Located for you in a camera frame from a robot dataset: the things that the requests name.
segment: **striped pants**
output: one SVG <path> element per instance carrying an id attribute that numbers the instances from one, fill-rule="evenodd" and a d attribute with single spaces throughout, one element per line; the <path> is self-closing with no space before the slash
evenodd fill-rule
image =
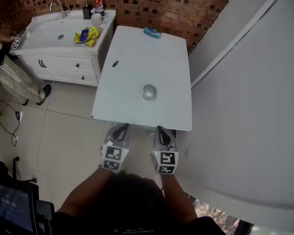
<path id="1" fill-rule="evenodd" d="M 27 99 L 39 103 L 45 99 L 45 91 L 41 89 L 42 84 L 33 81 L 7 56 L 0 66 L 0 83 L 20 103 L 25 103 Z"/>

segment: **brick wall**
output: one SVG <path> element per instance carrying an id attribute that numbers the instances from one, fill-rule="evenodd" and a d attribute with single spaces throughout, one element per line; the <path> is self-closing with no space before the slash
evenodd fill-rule
<path id="1" fill-rule="evenodd" d="M 30 18 L 48 13 L 54 0 L 0 0 L 0 29 L 23 29 Z M 87 1 L 61 0 L 65 9 L 81 9 Z M 104 0 L 105 8 L 117 10 L 117 25 L 145 26 L 185 38 L 190 53 L 229 0 Z"/>

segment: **round metallic object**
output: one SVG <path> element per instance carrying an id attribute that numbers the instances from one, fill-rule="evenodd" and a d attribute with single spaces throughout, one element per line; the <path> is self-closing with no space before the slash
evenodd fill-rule
<path id="1" fill-rule="evenodd" d="M 146 100 L 152 99 L 157 94 L 157 89 L 152 84 L 146 84 L 143 90 L 143 98 Z"/>

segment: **white sink basin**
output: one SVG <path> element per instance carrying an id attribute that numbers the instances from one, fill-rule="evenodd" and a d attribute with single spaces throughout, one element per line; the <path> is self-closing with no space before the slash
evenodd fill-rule
<path id="1" fill-rule="evenodd" d="M 85 45 L 74 45 L 75 33 L 80 33 L 85 27 L 91 27 L 91 20 L 83 19 L 82 10 L 68 12 L 66 18 L 62 18 L 59 12 L 49 13 L 38 17 L 33 17 L 26 27 L 32 32 L 27 38 L 24 34 L 21 44 L 17 49 L 11 49 L 11 55 L 52 54 L 54 52 L 69 54 L 92 54 L 97 55 L 106 31 L 112 27 L 112 22 L 116 16 L 115 10 L 105 10 L 107 18 L 100 26 L 103 31 L 93 47 Z"/>

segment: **black monitor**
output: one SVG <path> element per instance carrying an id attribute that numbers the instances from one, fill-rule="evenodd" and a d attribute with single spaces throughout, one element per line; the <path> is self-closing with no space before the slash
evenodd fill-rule
<path id="1" fill-rule="evenodd" d="M 8 234 L 37 234 L 38 186 L 22 181 L 0 182 L 0 230 Z"/>

